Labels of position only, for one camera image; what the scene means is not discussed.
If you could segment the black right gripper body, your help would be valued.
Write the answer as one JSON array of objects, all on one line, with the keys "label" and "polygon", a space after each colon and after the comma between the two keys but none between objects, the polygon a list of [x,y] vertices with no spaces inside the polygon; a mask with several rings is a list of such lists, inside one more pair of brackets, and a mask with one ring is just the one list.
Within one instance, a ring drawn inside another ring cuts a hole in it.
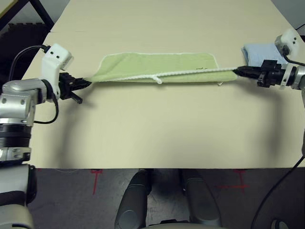
[{"label": "black right gripper body", "polygon": [[260,69],[257,86],[270,87],[281,84],[285,69],[276,60],[264,60]]}]

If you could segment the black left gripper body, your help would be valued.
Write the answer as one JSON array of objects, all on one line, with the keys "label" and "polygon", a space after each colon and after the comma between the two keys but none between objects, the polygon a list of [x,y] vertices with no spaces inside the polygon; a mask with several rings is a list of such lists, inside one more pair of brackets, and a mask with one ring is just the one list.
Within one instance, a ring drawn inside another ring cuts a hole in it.
[{"label": "black left gripper body", "polygon": [[71,91],[71,85],[74,83],[74,79],[69,73],[59,74],[60,98],[62,100],[73,99],[77,104],[81,104],[83,99]]}]

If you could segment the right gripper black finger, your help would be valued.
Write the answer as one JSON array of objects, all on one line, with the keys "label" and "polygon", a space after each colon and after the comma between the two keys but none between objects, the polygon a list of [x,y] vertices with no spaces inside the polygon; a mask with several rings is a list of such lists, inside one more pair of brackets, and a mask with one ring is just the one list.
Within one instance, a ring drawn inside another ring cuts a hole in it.
[{"label": "right gripper black finger", "polygon": [[260,72],[261,67],[240,66],[235,69],[236,72]]},{"label": "right gripper black finger", "polygon": [[236,72],[237,75],[241,76],[241,77],[246,77],[246,78],[250,78],[250,79],[258,79],[261,75],[260,72],[253,72],[253,71],[237,71]]}]

